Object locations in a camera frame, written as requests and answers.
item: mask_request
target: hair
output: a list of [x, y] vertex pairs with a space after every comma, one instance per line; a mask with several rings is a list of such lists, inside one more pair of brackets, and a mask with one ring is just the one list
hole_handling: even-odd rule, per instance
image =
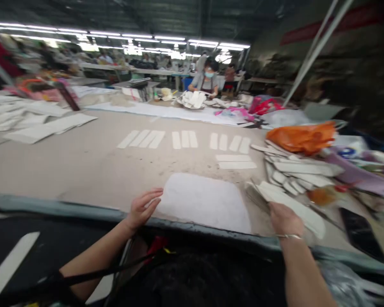
[[212, 57], [208, 57], [205, 61], [205, 67], [210, 67], [213, 71], [218, 71], [219, 63], [213, 60]]

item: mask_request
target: red banner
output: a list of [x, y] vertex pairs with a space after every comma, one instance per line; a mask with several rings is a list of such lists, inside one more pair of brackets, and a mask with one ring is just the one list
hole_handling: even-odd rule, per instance
[[[369, 3], [349, 10], [344, 15], [333, 34], [380, 23], [383, 20], [384, 14], [379, 11], [378, 6], [374, 2]], [[330, 17], [323, 33], [327, 30], [332, 21], [333, 17]], [[323, 21], [318, 21], [285, 33], [280, 41], [280, 45], [313, 39], [319, 31], [322, 22]]]

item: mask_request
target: black strap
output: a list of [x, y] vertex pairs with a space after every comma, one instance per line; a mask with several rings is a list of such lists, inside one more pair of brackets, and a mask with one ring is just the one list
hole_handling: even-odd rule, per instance
[[128, 264], [121, 266], [112, 267], [109, 269], [102, 269], [99, 271], [85, 273], [76, 276], [63, 277], [61, 274], [52, 275], [49, 278], [40, 281], [36, 286], [32, 286], [27, 289], [18, 290], [14, 292], [7, 292], [0, 294], [0, 306], [10, 306], [17, 303], [30, 301], [32, 299], [37, 300], [39, 298], [54, 298], [57, 299], [59, 295], [59, 290], [64, 289], [65, 287], [72, 286], [74, 284], [80, 284], [84, 281], [89, 281], [103, 276], [113, 274], [116, 272], [123, 271], [132, 266], [135, 266], [149, 258], [152, 258], [156, 255], [168, 255], [166, 252], [160, 250], [156, 253], [152, 253], [141, 257], [137, 260], [134, 260]]

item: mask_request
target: hand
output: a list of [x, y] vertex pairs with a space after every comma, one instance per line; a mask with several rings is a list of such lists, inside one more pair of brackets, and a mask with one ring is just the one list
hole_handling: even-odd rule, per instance
[[162, 194], [163, 188], [155, 188], [136, 197], [132, 201], [131, 212], [124, 220], [126, 225], [133, 231], [144, 225], [161, 202], [161, 199], [157, 197], [162, 196]]
[[292, 209], [280, 203], [270, 202], [273, 229], [278, 235], [303, 236], [302, 219]]

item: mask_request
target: gray shirt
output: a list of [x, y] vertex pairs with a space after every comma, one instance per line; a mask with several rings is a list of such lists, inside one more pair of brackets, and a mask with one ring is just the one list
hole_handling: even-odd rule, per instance
[[212, 80], [209, 79], [209, 81], [204, 81], [204, 84], [202, 86], [202, 81], [204, 80], [204, 73], [197, 74], [193, 80], [192, 85], [196, 87], [198, 90], [211, 90], [215, 88], [215, 86], [218, 86], [218, 76], [216, 74], [213, 75]]

